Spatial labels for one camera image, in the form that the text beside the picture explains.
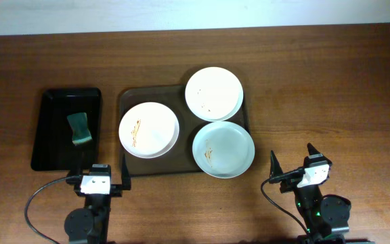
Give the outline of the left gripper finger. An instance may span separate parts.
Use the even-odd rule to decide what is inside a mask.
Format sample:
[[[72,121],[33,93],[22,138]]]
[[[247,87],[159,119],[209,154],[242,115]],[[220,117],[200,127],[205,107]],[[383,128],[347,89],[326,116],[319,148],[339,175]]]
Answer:
[[[121,181],[123,186],[130,186],[131,185],[131,176],[129,174],[129,171],[127,169],[127,164],[125,160],[125,154],[121,154]]]
[[[75,163],[74,163],[74,175],[78,176],[83,173],[83,158],[84,158],[84,152],[79,151],[77,153],[77,156],[75,158]]]

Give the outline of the green and yellow sponge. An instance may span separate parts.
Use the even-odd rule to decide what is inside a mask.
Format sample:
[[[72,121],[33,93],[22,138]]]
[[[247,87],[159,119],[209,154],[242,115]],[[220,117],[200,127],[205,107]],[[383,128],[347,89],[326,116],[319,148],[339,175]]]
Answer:
[[[72,130],[72,143],[75,146],[80,146],[93,140],[88,128],[87,113],[75,113],[68,115],[66,118]]]

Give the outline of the white plate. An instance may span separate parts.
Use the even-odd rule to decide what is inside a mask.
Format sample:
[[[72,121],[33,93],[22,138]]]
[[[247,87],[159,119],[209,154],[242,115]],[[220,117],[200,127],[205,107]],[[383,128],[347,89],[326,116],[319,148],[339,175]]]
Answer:
[[[185,99],[188,108],[205,121],[230,119],[242,106],[243,98],[240,80],[225,68],[202,68],[186,84]]]
[[[179,121],[168,106],[144,102],[123,115],[118,136],[126,152],[141,159],[153,159],[164,155],[175,145]]]

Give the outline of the pale blue plate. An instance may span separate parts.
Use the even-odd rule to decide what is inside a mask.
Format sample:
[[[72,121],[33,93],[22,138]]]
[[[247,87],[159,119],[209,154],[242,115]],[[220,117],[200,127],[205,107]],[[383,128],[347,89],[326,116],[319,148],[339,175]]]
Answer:
[[[205,125],[195,135],[192,155],[204,173],[215,178],[235,178],[252,165],[255,144],[242,126],[218,121]]]

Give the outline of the white plate top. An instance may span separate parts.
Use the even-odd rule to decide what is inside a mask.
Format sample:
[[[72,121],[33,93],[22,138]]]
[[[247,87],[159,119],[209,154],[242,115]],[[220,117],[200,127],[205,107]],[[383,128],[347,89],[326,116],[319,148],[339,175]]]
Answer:
[[[186,84],[185,99],[188,108],[205,121],[230,119],[242,106],[243,98],[240,80],[225,68],[202,68]]]

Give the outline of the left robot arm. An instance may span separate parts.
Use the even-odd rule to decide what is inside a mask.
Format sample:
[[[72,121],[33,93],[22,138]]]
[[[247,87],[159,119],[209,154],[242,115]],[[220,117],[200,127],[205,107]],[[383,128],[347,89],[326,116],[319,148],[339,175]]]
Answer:
[[[111,200],[131,190],[131,176],[126,165],[121,169],[121,183],[113,184],[109,165],[92,164],[84,173],[87,154],[81,152],[76,164],[68,173],[66,183],[73,186],[75,194],[85,199],[84,206],[71,211],[64,222],[70,243],[99,244],[108,242],[108,225]]]

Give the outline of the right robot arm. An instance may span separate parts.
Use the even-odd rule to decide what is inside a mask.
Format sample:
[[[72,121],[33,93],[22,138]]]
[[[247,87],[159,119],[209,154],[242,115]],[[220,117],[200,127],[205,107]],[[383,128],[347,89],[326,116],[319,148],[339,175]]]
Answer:
[[[270,152],[270,184],[280,184],[280,192],[293,192],[295,205],[303,221],[298,224],[305,234],[298,237],[299,243],[344,243],[344,234],[349,232],[348,220],[351,201],[338,195],[323,195],[320,185],[329,179],[332,161],[312,144],[307,145],[309,155],[303,165],[283,172],[274,152]]]

